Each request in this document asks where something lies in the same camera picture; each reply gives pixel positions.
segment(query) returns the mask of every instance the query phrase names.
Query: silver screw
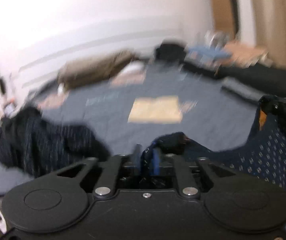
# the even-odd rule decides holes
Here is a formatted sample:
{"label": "silver screw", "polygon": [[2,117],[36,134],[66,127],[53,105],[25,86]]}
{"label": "silver screw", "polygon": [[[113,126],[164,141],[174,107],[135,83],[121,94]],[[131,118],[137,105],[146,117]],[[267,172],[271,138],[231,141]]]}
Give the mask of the silver screw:
{"label": "silver screw", "polygon": [[186,187],[182,191],[185,195],[193,196],[193,195],[196,195],[199,190],[197,188],[194,188],[194,187]]}
{"label": "silver screw", "polygon": [[142,196],[143,196],[144,198],[149,198],[149,197],[152,196],[152,194],[151,194],[151,193],[144,193]]}
{"label": "silver screw", "polygon": [[208,160],[209,158],[206,158],[206,157],[199,157],[199,158],[197,158],[199,161],[206,161],[206,160]]}
{"label": "silver screw", "polygon": [[107,195],[111,192],[111,190],[108,187],[98,187],[95,189],[95,193],[103,196],[103,195]]}

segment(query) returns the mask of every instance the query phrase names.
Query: gray bed sheet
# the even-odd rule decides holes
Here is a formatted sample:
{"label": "gray bed sheet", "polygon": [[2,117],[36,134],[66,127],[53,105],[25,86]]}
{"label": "gray bed sheet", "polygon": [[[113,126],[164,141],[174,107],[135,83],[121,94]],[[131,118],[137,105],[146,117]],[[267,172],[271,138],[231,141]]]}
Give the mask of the gray bed sheet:
{"label": "gray bed sheet", "polygon": [[[242,145],[249,134],[256,107],[221,91],[220,81],[181,73],[178,66],[149,65],[143,84],[111,87],[110,81],[69,92],[57,109],[43,112],[45,119],[62,124],[88,125],[113,155],[130,154],[136,144],[143,148],[157,137],[177,131],[205,147],[220,151]],[[37,104],[55,88],[49,86],[32,103]],[[134,100],[141,97],[178,96],[181,104],[197,102],[183,114],[181,123],[128,123]],[[10,188],[32,179],[0,164],[0,195]]]}

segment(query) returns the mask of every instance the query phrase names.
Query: brown bag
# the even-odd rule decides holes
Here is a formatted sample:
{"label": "brown bag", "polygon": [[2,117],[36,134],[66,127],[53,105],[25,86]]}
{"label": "brown bag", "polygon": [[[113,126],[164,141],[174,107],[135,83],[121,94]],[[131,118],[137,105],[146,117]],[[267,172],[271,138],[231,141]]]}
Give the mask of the brown bag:
{"label": "brown bag", "polygon": [[107,56],[88,57],[67,62],[58,73],[66,90],[109,79],[117,75],[135,54],[123,50]]}

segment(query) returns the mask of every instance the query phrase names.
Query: dotted fabric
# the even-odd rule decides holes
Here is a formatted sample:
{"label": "dotted fabric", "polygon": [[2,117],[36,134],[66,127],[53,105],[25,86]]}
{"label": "dotted fabric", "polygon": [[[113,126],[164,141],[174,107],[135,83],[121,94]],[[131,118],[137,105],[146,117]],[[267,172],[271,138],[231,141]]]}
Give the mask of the dotted fabric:
{"label": "dotted fabric", "polygon": [[286,135],[278,125],[278,117],[272,114],[267,116],[263,129],[257,131],[258,114],[259,111],[249,140],[244,146],[230,151],[212,152],[195,142],[185,152],[187,161],[196,159],[197,149],[197,157],[208,157],[212,161],[264,179],[286,190]]}

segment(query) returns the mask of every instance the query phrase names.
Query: white headboard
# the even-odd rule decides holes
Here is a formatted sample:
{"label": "white headboard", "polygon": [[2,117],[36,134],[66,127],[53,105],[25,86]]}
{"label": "white headboard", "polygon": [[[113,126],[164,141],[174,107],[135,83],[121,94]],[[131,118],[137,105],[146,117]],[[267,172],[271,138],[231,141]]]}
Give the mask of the white headboard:
{"label": "white headboard", "polygon": [[14,84],[18,101],[29,90],[54,79],[69,60],[95,54],[132,49],[145,56],[164,39],[182,39],[183,27],[176,15],[114,19],[46,38],[20,50],[15,62]]}

